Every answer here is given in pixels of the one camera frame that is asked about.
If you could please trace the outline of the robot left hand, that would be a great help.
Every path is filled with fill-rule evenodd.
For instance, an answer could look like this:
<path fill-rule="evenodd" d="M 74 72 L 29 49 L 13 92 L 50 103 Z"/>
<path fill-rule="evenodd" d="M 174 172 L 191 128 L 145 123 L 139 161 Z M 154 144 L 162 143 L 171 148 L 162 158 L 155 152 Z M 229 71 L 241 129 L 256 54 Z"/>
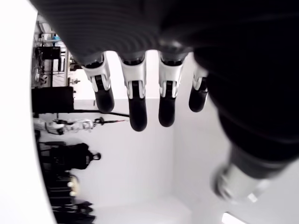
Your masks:
<path fill-rule="evenodd" d="M 183 63 L 196 68 L 189 108 L 207 98 L 232 147 L 215 193 L 256 202 L 299 158 L 299 3 L 296 0 L 34 0 L 85 71 L 102 113 L 114 108 L 106 52 L 117 53 L 130 123 L 147 125 L 146 53 L 159 55 L 159 122 L 169 127 Z"/>

